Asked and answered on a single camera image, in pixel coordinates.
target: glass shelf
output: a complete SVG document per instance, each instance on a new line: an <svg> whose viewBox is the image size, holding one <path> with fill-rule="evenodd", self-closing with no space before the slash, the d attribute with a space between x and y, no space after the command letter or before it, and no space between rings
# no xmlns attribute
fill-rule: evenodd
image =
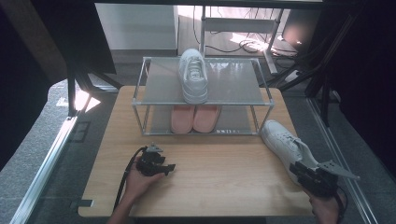
<svg viewBox="0 0 396 224"><path fill-rule="evenodd" d="M144 58L132 101L142 134L174 134L170 129L172 108L187 105L178 63L179 58ZM208 99L204 105L221 106L217 124L209 134L258 134L274 106L259 61L205 58L205 66ZM145 87L141 85L144 78ZM202 133L192 130L189 134Z"/></svg>

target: wooden tabletop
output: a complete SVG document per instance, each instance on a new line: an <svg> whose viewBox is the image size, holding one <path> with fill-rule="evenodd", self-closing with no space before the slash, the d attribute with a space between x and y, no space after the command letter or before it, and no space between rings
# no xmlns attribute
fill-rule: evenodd
<svg viewBox="0 0 396 224"><path fill-rule="evenodd" d="M275 119L293 134L282 95L270 89ZM134 217L309 216L308 196L289 178L280 159L258 135L150 135L138 128L134 87L122 87L107 124L83 200L83 217L109 217L123 171L134 153L151 142L176 169L134 205Z"/></svg>

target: shoelace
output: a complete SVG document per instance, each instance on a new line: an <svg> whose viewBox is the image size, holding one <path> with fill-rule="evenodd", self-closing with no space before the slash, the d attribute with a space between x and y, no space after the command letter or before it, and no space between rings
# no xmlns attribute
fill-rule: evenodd
<svg viewBox="0 0 396 224"><path fill-rule="evenodd" d="M201 78L201 61L198 58L192 58L189 63L191 78Z"/></svg>

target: pink shoe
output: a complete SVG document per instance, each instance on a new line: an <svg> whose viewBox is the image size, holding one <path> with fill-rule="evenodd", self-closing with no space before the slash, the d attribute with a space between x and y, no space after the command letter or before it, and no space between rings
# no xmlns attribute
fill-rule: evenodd
<svg viewBox="0 0 396 224"><path fill-rule="evenodd" d="M221 106L198 105L195 111L193 129L200 133L210 133L216 126Z"/></svg>
<svg viewBox="0 0 396 224"><path fill-rule="evenodd" d="M189 133L194 119L194 105L174 105L171 116L173 133Z"/></svg>

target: white shoe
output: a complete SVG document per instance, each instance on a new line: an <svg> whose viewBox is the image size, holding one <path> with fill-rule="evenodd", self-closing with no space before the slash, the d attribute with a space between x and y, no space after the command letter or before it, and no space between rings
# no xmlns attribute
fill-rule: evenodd
<svg viewBox="0 0 396 224"><path fill-rule="evenodd" d="M205 61L197 49L187 49L179 62L179 77L184 100L192 105L207 101Z"/></svg>
<svg viewBox="0 0 396 224"><path fill-rule="evenodd" d="M290 165L299 161L306 167L317 169L318 162L312 156L311 150L293 136L284 126L275 120L267 120L261 132L262 140L282 160L291 180L300 185L297 176L290 171Z"/></svg>

